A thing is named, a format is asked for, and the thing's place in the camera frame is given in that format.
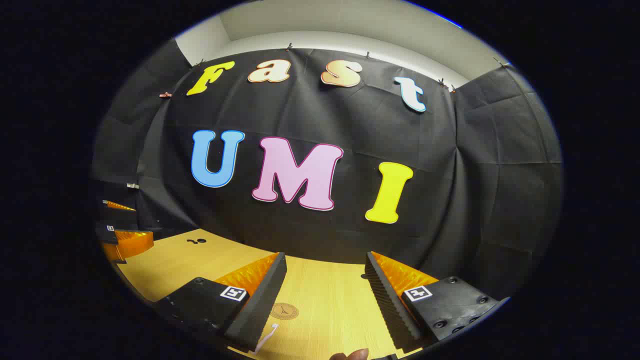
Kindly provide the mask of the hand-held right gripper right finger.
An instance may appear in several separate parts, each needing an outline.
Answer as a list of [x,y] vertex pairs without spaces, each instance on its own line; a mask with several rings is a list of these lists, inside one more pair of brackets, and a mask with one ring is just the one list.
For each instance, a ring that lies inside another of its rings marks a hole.
[[461,337],[507,303],[459,276],[436,279],[375,251],[365,275],[396,349],[430,351]]

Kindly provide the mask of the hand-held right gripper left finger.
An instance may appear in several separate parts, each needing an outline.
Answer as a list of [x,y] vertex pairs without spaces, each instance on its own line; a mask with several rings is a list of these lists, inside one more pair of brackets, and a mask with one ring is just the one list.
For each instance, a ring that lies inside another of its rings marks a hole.
[[199,341],[254,352],[286,273],[279,251],[215,280],[197,276],[152,307]]

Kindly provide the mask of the round brown coaster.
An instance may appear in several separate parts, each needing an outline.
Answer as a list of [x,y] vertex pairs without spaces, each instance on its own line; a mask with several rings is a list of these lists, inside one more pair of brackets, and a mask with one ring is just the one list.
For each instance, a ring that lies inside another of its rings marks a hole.
[[281,321],[290,321],[297,318],[299,314],[300,311],[296,306],[285,302],[274,303],[270,310],[270,316]]

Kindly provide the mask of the white toothbrush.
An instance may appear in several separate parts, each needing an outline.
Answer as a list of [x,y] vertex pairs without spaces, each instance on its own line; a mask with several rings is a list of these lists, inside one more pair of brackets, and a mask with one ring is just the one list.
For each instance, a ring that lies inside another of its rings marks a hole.
[[279,328],[279,324],[273,323],[271,327],[272,327],[272,330],[258,342],[254,351],[250,352],[251,354],[258,355],[259,351],[263,348],[263,346],[265,346],[266,342],[273,337],[274,333],[276,333],[276,331]]

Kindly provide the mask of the wooden desktop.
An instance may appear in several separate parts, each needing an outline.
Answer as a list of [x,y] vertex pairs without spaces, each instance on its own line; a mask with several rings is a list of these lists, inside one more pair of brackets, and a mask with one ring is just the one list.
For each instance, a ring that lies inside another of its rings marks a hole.
[[[196,277],[216,280],[270,255],[269,251],[194,230],[154,242],[153,247],[116,264],[124,278],[147,300],[158,301]],[[286,256],[286,275],[276,297],[297,317],[270,316],[263,337],[270,338],[254,360],[329,360],[336,353],[367,348],[369,358],[398,350],[365,278],[363,264],[345,264]]]

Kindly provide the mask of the black backdrop cloth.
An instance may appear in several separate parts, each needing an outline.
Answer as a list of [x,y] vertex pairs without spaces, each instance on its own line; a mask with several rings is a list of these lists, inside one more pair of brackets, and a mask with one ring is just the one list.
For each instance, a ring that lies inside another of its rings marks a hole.
[[157,239],[201,229],[343,264],[375,251],[498,299],[539,264],[563,194],[553,123],[512,64],[451,93],[327,49],[189,67],[174,41],[119,89],[90,176]]

